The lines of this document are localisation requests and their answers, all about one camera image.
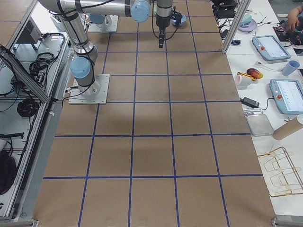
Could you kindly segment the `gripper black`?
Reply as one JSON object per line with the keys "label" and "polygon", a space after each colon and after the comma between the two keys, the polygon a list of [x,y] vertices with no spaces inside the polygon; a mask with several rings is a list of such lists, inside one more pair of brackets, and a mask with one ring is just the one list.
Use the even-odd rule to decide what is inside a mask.
{"label": "gripper black", "polygon": [[170,25],[170,18],[171,16],[162,17],[158,14],[156,15],[156,25],[159,27],[159,48],[163,47],[165,41],[165,28]]}

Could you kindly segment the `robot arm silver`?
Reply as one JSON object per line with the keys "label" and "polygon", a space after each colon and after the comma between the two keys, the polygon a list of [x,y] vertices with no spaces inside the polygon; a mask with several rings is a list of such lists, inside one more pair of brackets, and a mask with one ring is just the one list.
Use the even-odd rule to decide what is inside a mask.
{"label": "robot arm silver", "polygon": [[104,15],[104,14],[90,14],[89,19],[93,24],[96,25],[106,25],[109,26],[112,24],[112,19],[110,15]]}
{"label": "robot arm silver", "polygon": [[152,12],[152,0],[42,0],[40,4],[59,16],[77,55],[70,70],[78,85],[87,88],[95,83],[94,65],[98,56],[95,45],[89,40],[80,14],[132,17],[145,22]]}

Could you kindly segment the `person hand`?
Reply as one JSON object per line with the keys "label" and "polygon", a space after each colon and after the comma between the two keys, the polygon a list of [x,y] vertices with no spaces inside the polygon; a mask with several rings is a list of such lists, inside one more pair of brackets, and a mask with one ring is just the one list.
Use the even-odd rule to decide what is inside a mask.
{"label": "person hand", "polygon": [[299,26],[299,19],[298,15],[302,13],[303,9],[301,6],[298,6],[294,9],[292,9],[287,16],[287,25],[286,25],[286,31],[294,31],[296,26]]}

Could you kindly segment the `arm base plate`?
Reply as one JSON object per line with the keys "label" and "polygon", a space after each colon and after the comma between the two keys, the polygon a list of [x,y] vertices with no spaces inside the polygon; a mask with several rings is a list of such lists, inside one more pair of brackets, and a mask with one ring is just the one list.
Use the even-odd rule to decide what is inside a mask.
{"label": "arm base plate", "polygon": [[117,31],[118,16],[110,15],[112,19],[112,24],[106,26],[93,24],[91,21],[87,23],[86,29],[89,33],[115,33]]}
{"label": "arm base plate", "polygon": [[94,105],[107,103],[108,87],[110,82],[109,74],[97,74],[95,76],[95,82],[85,90],[85,88],[78,88],[78,83],[74,80],[73,86],[76,86],[76,89],[71,90],[71,98],[69,98],[69,104],[71,105]]}

